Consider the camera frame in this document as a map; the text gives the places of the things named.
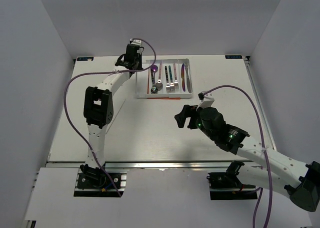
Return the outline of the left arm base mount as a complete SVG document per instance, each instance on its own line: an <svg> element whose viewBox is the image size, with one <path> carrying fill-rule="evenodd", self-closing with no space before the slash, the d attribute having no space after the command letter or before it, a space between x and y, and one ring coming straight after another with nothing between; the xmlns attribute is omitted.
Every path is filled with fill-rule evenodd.
<svg viewBox="0 0 320 228"><path fill-rule="evenodd" d="M111 172L107 176L100 168L82 164L79 168L73 192L74 197L116 197L124 192L123 173Z"/></svg>

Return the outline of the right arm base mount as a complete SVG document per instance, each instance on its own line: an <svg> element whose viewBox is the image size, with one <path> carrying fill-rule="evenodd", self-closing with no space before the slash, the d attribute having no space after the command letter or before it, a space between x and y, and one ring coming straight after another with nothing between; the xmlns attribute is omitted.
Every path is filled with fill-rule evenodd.
<svg viewBox="0 0 320 228"><path fill-rule="evenodd" d="M210 172L206 176L209 183L211 200L255 200L257 187L243 184L237 178L239 170L245 164L233 161L224 172Z"/></svg>

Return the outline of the pink handle fork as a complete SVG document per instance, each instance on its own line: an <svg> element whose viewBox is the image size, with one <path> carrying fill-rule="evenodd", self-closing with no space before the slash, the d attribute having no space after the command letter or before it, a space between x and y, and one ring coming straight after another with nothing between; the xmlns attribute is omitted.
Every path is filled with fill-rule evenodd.
<svg viewBox="0 0 320 228"><path fill-rule="evenodd" d="M173 64L173 72L174 72L174 88L175 91L179 91L179 81L178 81L178 69L176 63Z"/></svg>

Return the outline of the teal handle fork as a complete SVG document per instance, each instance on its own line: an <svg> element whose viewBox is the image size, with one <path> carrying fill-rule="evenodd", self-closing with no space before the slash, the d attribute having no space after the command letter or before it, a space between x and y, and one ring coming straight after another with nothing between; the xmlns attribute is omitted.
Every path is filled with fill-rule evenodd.
<svg viewBox="0 0 320 228"><path fill-rule="evenodd" d="M170 91L172 93L174 93L175 92L175 84L173 81L172 69L171 69L170 65L168 66L168 68L169 68L169 78L170 78Z"/></svg>

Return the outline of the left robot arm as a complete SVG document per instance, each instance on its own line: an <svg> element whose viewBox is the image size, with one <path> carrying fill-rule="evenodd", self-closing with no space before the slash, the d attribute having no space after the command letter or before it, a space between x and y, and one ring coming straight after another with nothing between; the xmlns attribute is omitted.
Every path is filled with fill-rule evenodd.
<svg viewBox="0 0 320 228"><path fill-rule="evenodd" d="M120 55L115 66L126 68L126 72L116 71L109 74L95 87L87 87L84 98L84 117L88 127L88 156L80 166L82 173L94 187L101 187L106 175L101 170L105 164L105 135L114 116L113 96L120 86L133 74L133 70L142 69L142 42L132 40L126 52Z"/></svg>

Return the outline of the orange chopstick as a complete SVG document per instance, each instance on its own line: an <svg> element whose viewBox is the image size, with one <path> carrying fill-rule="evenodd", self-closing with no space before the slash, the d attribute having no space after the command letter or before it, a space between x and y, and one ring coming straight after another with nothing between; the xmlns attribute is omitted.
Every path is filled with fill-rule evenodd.
<svg viewBox="0 0 320 228"><path fill-rule="evenodd" d="M180 100L180 97L148 97L150 100Z"/></svg>
<svg viewBox="0 0 320 228"><path fill-rule="evenodd" d="M151 78L151 70L148 70L148 77L147 77L147 94L150 94L152 87L152 78Z"/></svg>

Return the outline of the black handle fork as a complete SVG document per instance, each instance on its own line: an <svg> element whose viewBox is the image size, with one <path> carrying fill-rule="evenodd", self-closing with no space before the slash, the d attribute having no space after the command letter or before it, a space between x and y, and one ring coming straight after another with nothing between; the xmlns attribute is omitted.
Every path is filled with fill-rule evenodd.
<svg viewBox="0 0 320 228"><path fill-rule="evenodd" d="M166 79L166 92L167 92L167 93L170 93L170 91L171 91L171 86L170 86L170 82L169 82L169 76L168 76L167 66L165 66L164 69L165 69L165 79Z"/></svg>

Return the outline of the iridescent purple spoon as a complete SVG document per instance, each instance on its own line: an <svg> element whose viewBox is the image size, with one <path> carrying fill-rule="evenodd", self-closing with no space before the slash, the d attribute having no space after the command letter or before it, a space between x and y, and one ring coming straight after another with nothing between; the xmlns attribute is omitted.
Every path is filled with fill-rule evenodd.
<svg viewBox="0 0 320 228"><path fill-rule="evenodd" d="M150 68L150 70L153 70L153 71L154 71L154 79L155 79L155 74L156 74L156 72L157 72L157 70L158 70L157 65L152 65L151 68Z"/></svg>

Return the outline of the black handle spoon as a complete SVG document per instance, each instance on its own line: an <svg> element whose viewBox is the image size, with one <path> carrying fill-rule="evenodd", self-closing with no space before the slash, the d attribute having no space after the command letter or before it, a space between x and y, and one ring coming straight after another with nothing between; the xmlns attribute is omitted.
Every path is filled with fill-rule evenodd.
<svg viewBox="0 0 320 228"><path fill-rule="evenodd" d="M158 88L156 87L156 82L155 82L155 72L151 70L150 75L151 75L151 82L152 82L152 87L150 89L150 92L152 94L156 94L158 92Z"/></svg>

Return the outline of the iridescent rainbow knife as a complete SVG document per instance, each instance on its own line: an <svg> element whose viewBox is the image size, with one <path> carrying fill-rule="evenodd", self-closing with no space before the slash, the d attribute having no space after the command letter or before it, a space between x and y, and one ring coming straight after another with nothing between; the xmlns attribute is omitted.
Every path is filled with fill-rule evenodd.
<svg viewBox="0 0 320 228"><path fill-rule="evenodd" d="M181 87L182 87L182 90L185 92L186 91L186 66L184 63L181 66L180 75L181 75Z"/></svg>

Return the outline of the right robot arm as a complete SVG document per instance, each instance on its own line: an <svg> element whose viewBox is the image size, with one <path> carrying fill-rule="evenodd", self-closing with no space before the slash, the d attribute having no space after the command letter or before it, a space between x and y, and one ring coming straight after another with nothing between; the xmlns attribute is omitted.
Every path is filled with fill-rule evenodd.
<svg viewBox="0 0 320 228"><path fill-rule="evenodd" d="M217 147L242 158L251 160L264 169L253 168L241 161L233 161L223 180L231 187L255 185L272 188L289 198L293 204L315 212L320 201L320 164L310 164L289 158L273 149L263 149L246 131L227 124L223 115L213 107L184 105L175 115L179 128L198 129Z"/></svg>

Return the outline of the silver ornate knife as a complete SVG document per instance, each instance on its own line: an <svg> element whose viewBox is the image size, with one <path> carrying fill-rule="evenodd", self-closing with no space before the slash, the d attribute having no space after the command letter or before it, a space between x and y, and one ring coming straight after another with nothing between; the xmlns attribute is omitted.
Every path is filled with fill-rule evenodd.
<svg viewBox="0 0 320 228"><path fill-rule="evenodd" d="M186 85L187 85L187 90L189 93L192 93L192 82L191 82L191 76L190 76L190 66L189 64L186 64L185 66L185 72L186 72Z"/></svg>

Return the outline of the pink handle spoon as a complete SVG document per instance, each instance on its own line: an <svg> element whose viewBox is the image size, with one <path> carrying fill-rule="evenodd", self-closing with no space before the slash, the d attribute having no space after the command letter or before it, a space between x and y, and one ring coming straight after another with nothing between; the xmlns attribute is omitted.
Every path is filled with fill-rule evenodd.
<svg viewBox="0 0 320 228"><path fill-rule="evenodd" d="M161 90L163 88L163 84L162 84L162 64L159 64L159 67L158 67L158 79L157 79L157 82L156 82L155 86L158 88L158 90Z"/></svg>

